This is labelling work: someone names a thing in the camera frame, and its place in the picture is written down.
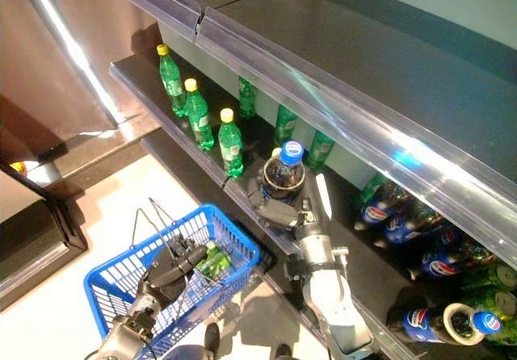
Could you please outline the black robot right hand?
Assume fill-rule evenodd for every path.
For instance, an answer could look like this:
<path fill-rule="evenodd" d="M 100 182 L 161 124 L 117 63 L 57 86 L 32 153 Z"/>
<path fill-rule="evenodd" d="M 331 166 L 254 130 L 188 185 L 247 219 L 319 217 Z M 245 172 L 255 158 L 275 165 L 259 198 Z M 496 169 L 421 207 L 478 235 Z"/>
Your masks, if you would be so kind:
<path fill-rule="evenodd" d="M 330 237 L 332 208 L 323 173 L 315 174 L 311 170 L 305 173 L 305 181 L 292 205 L 268 198 L 261 188 L 258 177 L 248 181 L 247 197 L 258 217 L 293 231 L 299 241 L 312 235 Z"/>

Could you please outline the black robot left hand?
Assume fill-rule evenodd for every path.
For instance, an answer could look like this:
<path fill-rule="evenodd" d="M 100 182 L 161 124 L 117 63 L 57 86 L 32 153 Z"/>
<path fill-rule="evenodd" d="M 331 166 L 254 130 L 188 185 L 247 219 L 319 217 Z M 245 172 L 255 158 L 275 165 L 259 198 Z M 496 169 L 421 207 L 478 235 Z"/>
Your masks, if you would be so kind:
<path fill-rule="evenodd" d="M 143 274 L 138 295 L 151 295 L 165 308 L 182 294 L 186 280 L 207 256 L 206 245 L 197 245 L 192 239 L 181 236 L 173 237 Z"/>

